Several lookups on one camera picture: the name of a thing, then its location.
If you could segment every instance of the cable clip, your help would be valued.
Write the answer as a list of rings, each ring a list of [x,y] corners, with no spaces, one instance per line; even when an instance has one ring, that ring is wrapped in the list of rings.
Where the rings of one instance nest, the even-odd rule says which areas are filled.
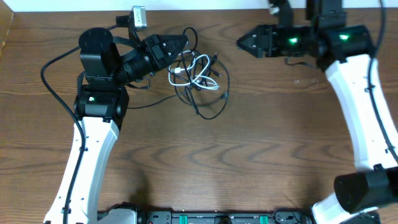
[[[66,211],[66,208],[65,208],[65,207],[62,207],[61,213],[64,214],[65,211]],[[71,210],[70,208],[68,208],[68,214],[70,214],[71,211],[72,211],[72,210]]]
[[[370,87],[365,88],[365,92],[366,92],[366,93],[369,93],[369,91],[370,91],[370,90],[373,90],[375,87],[376,87],[376,86],[372,84]]]

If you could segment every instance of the black cable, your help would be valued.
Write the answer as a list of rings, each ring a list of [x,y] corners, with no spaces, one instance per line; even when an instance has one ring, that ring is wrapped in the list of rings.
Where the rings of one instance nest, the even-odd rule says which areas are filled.
[[[116,25],[109,27],[108,30],[112,30],[114,28],[116,28]],[[75,170],[73,171],[72,178],[70,180],[67,196],[66,196],[66,199],[65,199],[65,206],[62,208],[62,211],[60,211],[60,212],[63,212],[63,223],[64,224],[68,223],[68,214],[69,214],[69,210],[70,210],[70,208],[69,208],[70,197],[72,195],[73,186],[75,185],[76,176],[77,176],[77,173],[79,171],[81,160],[83,159],[83,153],[84,153],[84,151],[86,149],[86,147],[85,147],[86,146],[86,137],[85,137],[85,134],[83,132],[83,128],[81,127],[81,125],[80,125],[79,121],[77,120],[77,118],[76,118],[75,114],[73,113],[73,111],[69,108],[69,106],[60,98],[60,96],[58,96],[58,94],[47,83],[47,81],[46,81],[46,79],[44,77],[44,72],[45,72],[46,68],[48,66],[50,66],[51,64],[53,64],[54,62],[56,62],[56,61],[58,61],[58,60],[60,60],[60,59],[62,59],[64,57],[74,53],[75,51],[77,51],[79,49],[80,49],[79,46],[75,47],[74,49],[71,49],[68,52],[66,52],[66,53],[64,53],[64,54],[52,59],[51,61],[47,62],[42,67],[42,70],[40,72],[40,77],[42,79],[42,82],[43,82],[44,86],[54,96],[54,98],[65,108],[65,110],[68,112],[68,114],[72,117],[73,121],[75,122],[75,124],[76,124],[76,126],[77,126],[77,128],[79,130],[80,138],[81,138],[80,153],[79,153],[79,156],[78,156],[78,159],[77,159],[77,162],[76,162]]]
[[[383,0],[379,0],[380,2],[380,8],[381,8],[381,28],[380,28],[380,32],[379,32],[379,38],[377,40],[377,44],[376,44],[376,48],[374,49],[374,52],[371,56],[371,61],[369,63],[369,68],[368,68],[368,92],[371,98],[371,102],[372,102],[372,106],[373,106],[373,110],[374,110],[374,115],[376,116],[377,122],[379,123],[380,126],[380,130],[381,133],[383,134],[384,140],[386,141],[388,150],[391,152],[393,158],[398,162],[398,156],[395,152],[395,147],[391,144],[389,136],[387,134],[386,129],[384,128],[383,122],[381,120],[380,114],[379,114],[379,110],[377,109],[377,105],[376,105],[376,100],[374,99],[374,95],[373,95],[373,88],[375,87],[372,84],[372,66],[373,66],[373,61],[374,59],[377,57],[377,53],[379,52],[380,46],[382,44],[383,38],[384,38],[384,33],[386,31],[386,20],[387,20],[387,12],[386,12],[386,8],[384,7],[384,2]]]
[[[200,53],[198,50],[191,49],[191,51],[195,52],[197,55],[201,55],[201,53]],[[218,54],[216,53],[215,56],[213,56],[213,58],[211,59],[211,65],[214,65],[214,63],[217,62],[217,61],[216,61],[216,60],[217,60],[217,55],[218,55]],[[193,63],[193,58],[192,58],[191,60],[188,60],[187,58],[184,58],[184,61],[190,62],[190,63],[192,64],[192,63]],[[182,62],[182,59],[181,59],[181,60],[176,60],[176,61],[174,61],[172,64],[177,63],[176,67],[179,67],[179,65],[181,64],[181,62]],[[201,58],[200,62],[201,62],[201,63],[196,63],[195,66],[194,66],[194,68],[193,68],[193,77],[192,77],[193,79],[195,79],[195,74],[196,74],[197,65],[200,65],[202,69],[205,67],[205,66],[204,66],[205,61],[204,61],[203,58]],[[185,79],[185,78],[181,77],[180,75],[177,75],[177,74],[175,74],[174,72],[170,71],[170,69],[169,69],[168,67],[167,67],[166,69],[167,69],[167,71],[168,71],[171,75],[174,76],[174,83],[176,83],[176,78],[179,78],[179,79],[183,80],[183,81],[186,82],[186,83],[189,82],[188,79]],[[206,75],[207,77],[209,77],[211,74],[214,74],[214,75],[217,76],[218,78],[221,77],[220,74],[219,74],[217,71],[215,71],[214,69],[212,69],[211,67],[209,67],[209,69],[206,70],[205,72],[206,72],[205,75]],[[202,81],[200,82],[200,84],[202,84],[203,82],[206,84],[206,80],[205,80],[205,79],[204,79],[204,81],[202,80]],[[198,91],[201,90],[201,88],[198,87],[198,86],[196,86],[196,85],[195,85],[195,89],[198,90]],[[180,98],[181,102],[185,103],[185,104],[188,105],[188,106],[192,106],[192,107],[193,107],[192,100],[190,99],[191,97],[190,97],[190,95],[188,94],[188,93],[189,93],[189,88],[188,88],[187,86],[185,86],[185,91],[184,91],[185,94],[184,94],[184,95],[182,95],[182,94],[180,94],[180,93],[178,92],[177,86],[174,86],[174,91],[175,91],[175,93],[178,95],[178,97]],[[195,106],[196,106],[197,108],[199,108],[199,107],[208,107],[208,106],[211,106],[211,105],[213,105],[213,104],[215,104],[215,103],[218,103],[220,100],[225,100],[225,99],[227,99],[227,98],[229,98],[229,88],[228,88],[228,91],[225,92],[225,93],[223,93],[218,99],[215,99],[215,100],[213,100],[213,101],[211,101],[211,102],[209,102],[209,103],[204,103],[204,104],[197,104],[197,103],[195,103]]]
[[[277,210],[275,210],[273,213],[272,213],[272,215],[271,215],[271,218],[273,218],[274,220],[275,220],[275,223],[276,224],[281,224],[279,221],[277,221],[277,218],[276,218],[276,213],[277,212],[279,212],[280,210],[287,210],[288,212],[291,212],[292,214],[293,214],[293,217],[296,219],[296,224],[301,224],[301,221],[296,217],[296,214],[294,213],[294,211],[293,210],[291,210],[290,208],[278,208]]]
[[[195,30],[194,28],[192,28],[192,27],[187,27],[187,28],[185,28],[184,31],[182,32],[182,35],[185,35],[186,31],[189,30],[189,29],[192,30],[193,33],[195,34],[195,46],[194,46],[193,49],[191,49],[191,52],[196,52],[196,53],[200,54],[199,51],[196,50],[196,47],[197,47],[197,45],[198,45],[198,33],[196,32],[196,30]],[[225,67],[225,65],[224,65],[223,63],[221,63],[217,58],[214,58],[214,57],[213,57],[213,60],[214,60],[215,62],[219,63],[219,64],[224,68],[224,70],[225,70],[225,72],[226,72],[227,80],[228,80],[228,84],[227,84],[228,87],[227,87],[227,92],[224,94],[225,97],[223,98],[223,100],[225,100],[225,103],[224,103],[223,107],[221,108],[221,110],[220,110],[217,114],[215,114],[214,116],[212,116],[212,117],[210,117],[210,118],[207,118],[207,117],[203,116],[203,115],[199,112],[198,105],[196,104],[195,99],[194,99],[194,97],[193,97],[193,95],[192,95],[192,86],[193,86],[193,85],[192,85],[191,73],[190,73],[190,71],[187,70],[187,65],[186,65],[186,63],[185,63],[185,59],[184,59],[184,56],[183,56],[183,50],[181,51],[181,62],[182,62],[182,64],[183,64],[185,73],[187,74],[188,81],[189,81],[189,86],[185,88],[185,90],[187,90],[187,88],[188,88],[189,96],[188,96],[188,95],[185,96],[185,99],[186,99],[186,100],[188,101],[188,103],[193,107],[193,109],[196,111],[197,115],[199,115],[199,116],[201,116],[203,119],[207,119],[207,120],[215,119],[217,116],[219,116],[219,115],[224,111],[226,105],[228,104],[228,100],[229,100],[229,73],[228,73],[228,69],[227,69],[227,68]]]
[[[296,66],[296,65],[304,65],[310,68],[315,68],[315,66],[311,65],[308,62],[296,62],[296,63],[290,63],[290,57],[285,58],[285,64],[288,66]]]
[[[146,106],[127,107],[127,109],[142,109],[142,108],[148,108],[148,107],[150,107],[150,106],[155,106],[155,105],[158,105],[159,103],[161,103],[161,102],[163,102],[163,101],[165,101],[165,100],[168,100],[168,99],[170,99],[170,98],[176,97],[176,96],[181,95],[181,94],[184,94],[184,93],[186,93],[186,92],[187,92],[187,91],[182,92],[182,93],[179,93],[179,94],[175,94],[175,95],[168,96],[168,97],[166,97],[166,98],[164,98],[164,99],[162,99],[162,100],[159,100],[159,101],[156,102],[156,103],[152,103],[152,104],[149,104],[149,105],[146,105]]]
[[[129,88],[136,89],[136,90],[148,90],[150,88],[150,78],[149,77],[144,77],[144,79],[148,80],[148,85],[146,85],[146,86],[135,86],[135,85],[133,85],[131,83],[127,84],[126,86],[129,87]]]

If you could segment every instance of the white cable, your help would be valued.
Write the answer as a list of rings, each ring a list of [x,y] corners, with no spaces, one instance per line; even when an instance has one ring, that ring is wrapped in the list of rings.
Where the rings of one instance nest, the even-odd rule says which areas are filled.
[[[207,54],[203,54],[203,55],[199,55],[199,57],[195,57],[195,53],[194,53],[193,51],[191,51],[191,50],[186,50],[186,51],[183,52],[183,54],[186,54],[186,53],[192,53],[192,57],[193,57],[193,61],[192,61],[192,63],[187,67],[187,70],[193,69],[193,68],[195,67],[195,65],[196,65],[196,63],[197,63],[197,61],[198,61],[198,59],[205,57],[206,60],[207,60],[207,63],[206,63],[206,65],[205,65],[205,67],[201,70],[201,72],[199,73],[199,75],[197,75],[194,79],[191,78],[191,82],[192,82],[194,85],[196,85],[196,86],[198,86],[198,87],[200,87],[200,88],[206,89],[206,90],[217,90],[217,89],[220,87],[220,86],[217,84],[217,82],[216,82],[214,79],[212,79],[212,78],[210,78],[210,77],[207,77],[207,76],[203,75],[203,72],[205,72],[206,69],[207,69],[207,68],[209,67],[209,65],[210,65],[210,58],[209,58],[209,56],[208,56]],[[174,72],[174,73],[177,74],[177,73],[180,73],[181,71],[185,71],[185,69],[184,69],[184,68],[177,67],[177,68],[171,70],[171,65],[170,65],[170,66],[169,66],[169,71],[170,71],[170,72]],[[181,83],[181,84],[173,83],[173,82],[171,81],[171,73],[170,73],[170,72],[169,72],[169,83],[170,83],[171,85],[173,85],[173,86],[187,86],[187,85],[190,84],[189,82],[187,82],[187,83]],[[199,78],[204,78],[204,79],[209,80],[209,82],[208,82],[207,84],[208,84],[208,85],[213,85],[213,86],[205,86],[205,85],[199,84],[199,83],[200,83]]]

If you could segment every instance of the wooden table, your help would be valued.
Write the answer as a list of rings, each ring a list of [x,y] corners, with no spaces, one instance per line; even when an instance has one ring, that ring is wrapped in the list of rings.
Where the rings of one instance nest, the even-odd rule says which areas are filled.
[[[348,24],[366,24],[377,37],[379,10],[348,11]],[[91,27],[108,27],[127,12],[17,13],[0,59],[0,222],[40,223],[60,185],[73,123],[40,81],[42,65],[77,45]],[[297,10],[296,24],[304,21]],[[325,74],[288,67],[282,58],[256,59],[236,40],[258,24],[276,23],[267,10],[149,11],[141,37],[180,34],[192,26],[198,49],[217,51],[231,74],[225,112],[205,121],[172,99],[128,111],[110,155],[99,209],[123,201],[175,210],[302,208],[333,191],[337,175],[354,172],[349,133]],[[389,10],[379,59],[394,120],[398,118],[398,10]],[[115,35],[127,37],[126,29]],[[78,54],[49,67],[48,82],[72,106]],[[150,90],[129,90],[130,105],[173,94],[166,73]],[[398,207],[380,210],[398,223]]]

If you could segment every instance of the green led light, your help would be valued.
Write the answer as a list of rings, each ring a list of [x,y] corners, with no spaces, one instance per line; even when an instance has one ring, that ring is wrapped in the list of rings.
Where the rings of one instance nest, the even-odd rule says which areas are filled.
[[[291,39],[289,39],[289,42],[290,42],[291,44],[296,44],[298,41],[299,41],[299,40],[298,40],[297,38],[291,38]]]
[[[340,35],[340,39],[341,40],[348,40],[349,39],[349,35]]]

